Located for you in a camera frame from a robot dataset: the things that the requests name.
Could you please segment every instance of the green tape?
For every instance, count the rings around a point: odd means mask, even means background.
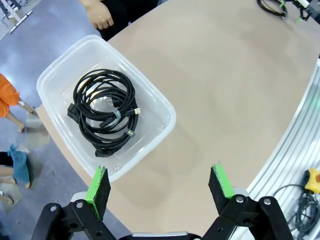
[[[97,209],[97,206],[95,203],[95,197],[96,197],[97,191],[99,189],[102,176],[104,175],[105,171],[106,171],[106,169],[104,167],[101,168],[101,166],[99,165],[99,167],[97,168],[97,170],[93,176],[91,185],[89,186],[88,191],[86,192],[86,195],[84,198],[84,200],[86,200],[87,203],[93,207],[95,214],[98,217],[100,217],[100,216],[99,216],[99,212],[98,212],[98,209]]]
[[[230,181],[225,173],[224,168],[221,164],[215,164],[212,166],[212,169],[216,177],[218,178],[224,196],[228,199],[231,199],[235,195],[235,191],[230,184]]]

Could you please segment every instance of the beige tabletop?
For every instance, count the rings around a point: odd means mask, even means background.
[[[268,15],[252,0],[169,0],[109,41],[177,114],[173,132],[111,184],[107,207],[131,231],[203,234],[217,217],[208,187],[212,164],[223,164],[232,185],[248,187],[316,64],[319,32],[303,24]],[[38,113],[89,184],[43,106]]]

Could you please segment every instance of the yellow object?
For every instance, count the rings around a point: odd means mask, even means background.
[[[5,118],[9,113],[9,106],[17,105],[19,99],[19,92],[0,73],[0,118]]]
[[[312,191],[314,194],[320,193],[320,171],[315,168],[310,168],[308,172],[310,176],[304,188]]]

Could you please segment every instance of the translucent plastic box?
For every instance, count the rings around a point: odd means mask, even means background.
[[[95,157],[95,148],[67,116],[73,91],[79,79],[95,69],[117,70],[127,75],[141,109],[135,136],[121,150],[109,157]],[[168,136],[176,124],[176,112],[159,90],[127,59],[96,35],[86,36],[55,60],[39,77],[36,84],[42,103],[64,143],[87,173],[93,177],[98,165],[108,169],[115,181]],[[101,99],[99,106],[108,106]]]

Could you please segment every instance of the yellow and black tool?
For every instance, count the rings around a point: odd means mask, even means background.
[[[320,193],[320,171],[315,168],[310,168],[305,171],[302,184],[306,190],[313,194]]]

